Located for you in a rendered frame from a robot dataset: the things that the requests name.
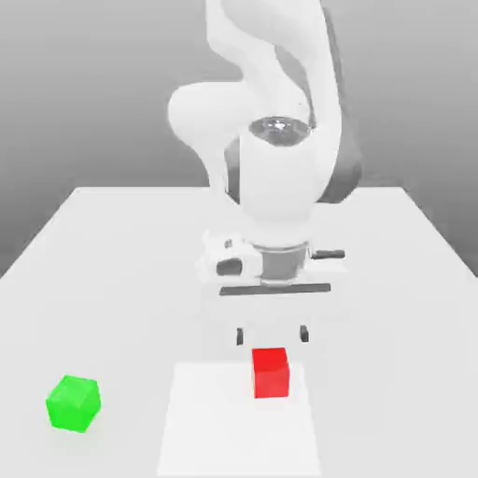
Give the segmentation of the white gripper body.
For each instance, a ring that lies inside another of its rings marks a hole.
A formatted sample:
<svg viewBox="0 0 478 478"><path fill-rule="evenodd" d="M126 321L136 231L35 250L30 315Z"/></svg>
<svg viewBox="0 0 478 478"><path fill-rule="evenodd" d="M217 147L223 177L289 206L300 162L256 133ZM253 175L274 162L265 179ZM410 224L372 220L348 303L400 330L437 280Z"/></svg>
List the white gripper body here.
<svg viewBox="0 0 478 478"><path fill-rule="evenodd" d="M329 312L337 287L329 282L299 282L268 287L257 284L205 286L198 317L234 324L273 321L309 322Z"/></svg>

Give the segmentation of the small red cube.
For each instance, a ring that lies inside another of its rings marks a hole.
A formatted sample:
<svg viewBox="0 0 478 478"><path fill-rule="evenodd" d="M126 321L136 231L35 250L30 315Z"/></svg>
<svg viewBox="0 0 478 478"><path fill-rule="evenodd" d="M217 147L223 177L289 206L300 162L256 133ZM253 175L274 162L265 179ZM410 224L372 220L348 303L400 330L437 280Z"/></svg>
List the small red cube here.
<svg viewBox="0 0 478 478"><path fill-rule="evenodd" d="M253 348L252 366L255 399L288 396L290 369L284 347Z"/></svg>

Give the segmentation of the small green cube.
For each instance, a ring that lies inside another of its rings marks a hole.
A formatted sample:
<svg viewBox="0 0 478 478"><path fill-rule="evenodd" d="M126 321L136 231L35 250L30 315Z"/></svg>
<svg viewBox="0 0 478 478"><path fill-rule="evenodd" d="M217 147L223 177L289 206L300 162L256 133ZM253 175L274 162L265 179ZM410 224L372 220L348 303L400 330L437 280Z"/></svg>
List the small green cube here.
<svg viewBox="0 0 478 478"><path fill-rule="evenodd" d="M56 429L84 433L101 410L96 380L66 374L47 396L49 422Z"/></svg>

